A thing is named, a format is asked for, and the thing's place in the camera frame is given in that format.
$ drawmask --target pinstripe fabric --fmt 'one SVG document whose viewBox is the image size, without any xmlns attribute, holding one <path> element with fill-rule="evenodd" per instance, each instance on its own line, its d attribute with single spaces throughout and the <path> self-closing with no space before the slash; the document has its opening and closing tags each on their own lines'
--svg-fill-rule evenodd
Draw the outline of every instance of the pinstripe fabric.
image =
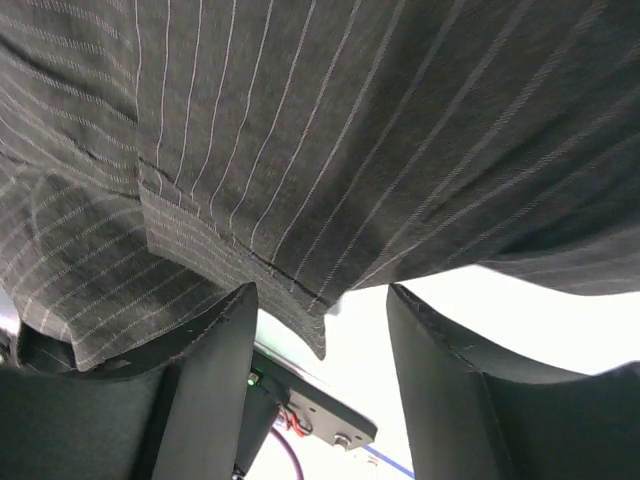
<svg viewBox="0 0 640 480">
<path fill-rule="evenodd" d="M 6 3 L 0 281 L 38 371 L 246 282 L 319 356 L 353 288 L 640 288 L 632 2 Z"/>
</svg>

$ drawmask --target red wire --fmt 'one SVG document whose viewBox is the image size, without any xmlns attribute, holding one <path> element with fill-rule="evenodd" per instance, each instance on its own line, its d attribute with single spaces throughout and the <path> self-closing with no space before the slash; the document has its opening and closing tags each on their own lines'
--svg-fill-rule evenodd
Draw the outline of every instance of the red wire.
<svg viewBox="0 0 640 480">
<path fill-rule="evenodd" d="M 307 436 L 307 434 L 305 432 L 302 431 L 302 429 L 300 428 L 300 423 L 298 420 L 298 416 L 295 413 L 291 413 L 291 422 L 292 422 L 292 427 L 293 427 L 293 431 L 296 432 L 298 434 L 299 437 L 304 438 Z"/>
</svg>

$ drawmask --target blue line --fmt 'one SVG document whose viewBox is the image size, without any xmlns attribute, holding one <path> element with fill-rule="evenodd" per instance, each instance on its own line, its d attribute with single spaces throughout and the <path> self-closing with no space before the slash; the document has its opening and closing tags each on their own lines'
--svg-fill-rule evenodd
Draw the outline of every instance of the blue line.
<svg viewBox="0 0 640 480">
<path fill-rule="evenodd" d="M 375 448 L 370 447 L 369 445 L 365 445 L 364 447 L 362 447 L 363 449 L 365 449 L 367 452 L 369 452 L 372 455 L 375 455 L 376 457 L 378 457 L 380 460 L 382 460 L 383 462 L 385 462 L 386 464 L 390 465 L 391 467 L 395 468 L 396 470 L 404 473 L 407 477 L 409 478 L 416 478 L 416 476 L 413 474 L 413 472 L 411 470 L 409 470 L 408 468 L 403 467 L 402 465 L 400 465 L 399 463 L 391 460 L 389 457 L 387 457 L 385 454 L 380 453 L 379 451 L 377 451 Z"/>
</svg>

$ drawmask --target black padded support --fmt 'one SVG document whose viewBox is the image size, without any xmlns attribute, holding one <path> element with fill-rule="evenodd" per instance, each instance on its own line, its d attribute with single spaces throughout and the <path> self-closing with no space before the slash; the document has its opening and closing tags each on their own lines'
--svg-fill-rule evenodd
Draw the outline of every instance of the black padded support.
<svg viewBox="0 0 640 480">
<path fill-rule="evenodd" d="M 236 452 L 236 468 L 243 474 L 253 465 L 273 423 L 278 418 L 280 406 L 286 405 L 288 398 L 288 393 L 269 378 L 247 389 Z"/>
<path fill-rule="evenodd" d="M 93 382 L 0 369 L 0 478 L 127 479 L 161 376 Z"/>
<path fill-rule="evenodd" d="M 416 478 L 637 480 L 640 366 L 597 377 L 522 357 L 389 290 Z"/>
<path fill-rule="evenodd" d="M 258 313 L 254 284 L 182 366 L 153 480 L 228 479 L 233 472 Z"/>
</svg>

